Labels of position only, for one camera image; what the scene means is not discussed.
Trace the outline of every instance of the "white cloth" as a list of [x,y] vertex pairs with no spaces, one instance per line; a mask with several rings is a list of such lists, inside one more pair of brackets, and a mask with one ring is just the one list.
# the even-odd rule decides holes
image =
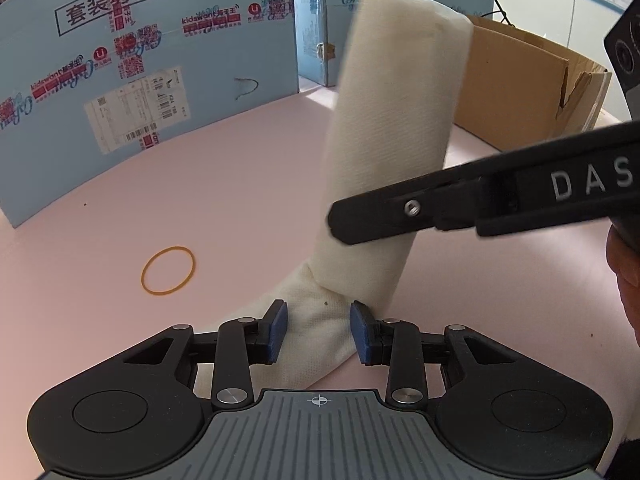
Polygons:
[[[442,168],[472,33],[465,16],[432,0],[360,0],[327,139],[325,211]],[[351,302],[381,316],[413,241],[403,235],[349,247],[323,227],[306,262],[235,314],[260,318],[275,299],[289,306],[278,362],[252,367],[256,390],[309,387],[349,358]],[[202,371],[196,393],[204,397],[210,369]]]

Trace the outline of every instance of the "screw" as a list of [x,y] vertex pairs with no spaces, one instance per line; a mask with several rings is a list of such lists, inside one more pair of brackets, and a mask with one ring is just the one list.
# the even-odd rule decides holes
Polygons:
[[391,398],[400,404],[415,404],[422,400],[422,393],[414,388],[399,388],[391,394]]
[[216,398],[223,404],[239,404],[247,397],[246,391],[241,388],[225,388],[216,395]]
[[409,200],[404,204],[404,214],[407,216],[418,216],[420,214],[420,202],[417,200]]

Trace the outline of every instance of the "crosshair symbol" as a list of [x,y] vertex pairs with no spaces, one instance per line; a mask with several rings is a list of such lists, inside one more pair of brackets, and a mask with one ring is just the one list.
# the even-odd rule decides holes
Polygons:
[[309,402],[312,402],[316,406],[320,407],[328,403],[329,399],[327,399],[326,397],[323,397],[322,395],[318,395],[318,396],[315,396],[313,399],[309,399]]

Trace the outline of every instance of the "pink tabletop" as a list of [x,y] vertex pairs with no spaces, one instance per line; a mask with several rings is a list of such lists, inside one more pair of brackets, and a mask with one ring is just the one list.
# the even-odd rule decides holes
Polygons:
[[[303,259],[322,219],[321,155],[335,94],[309,91],[160,144],[64,196],[20,228],[0,217],[0,463],[34,480],[26,416],[48,388],[175,323],[220,322]],[[492,149],[454,128],[447,164]],[[440,332],[462,323],[595,388],[620,434],[638,396],[640,352],[606,269],[606,222],[478,240],[423,232],[391,313]],[[184,289],[147,294],[140,271],[184,245]],[[164,256],[153,288],[188,259]],[[442,386],[429,369],[431,392]],[[321,388],[380,387],[347,361]]]

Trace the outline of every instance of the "finger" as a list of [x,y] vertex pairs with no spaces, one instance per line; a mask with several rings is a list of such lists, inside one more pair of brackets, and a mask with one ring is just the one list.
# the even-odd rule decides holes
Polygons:
[[618,278],[620,300],[625,307],[626,318],[636,330],[636,336],[640,332],[640,291],[629,285],[623,278]]
[[634,287],[640,284],[640,256],[631,249],[611,226],[607,237],[607,263],[613,272]]

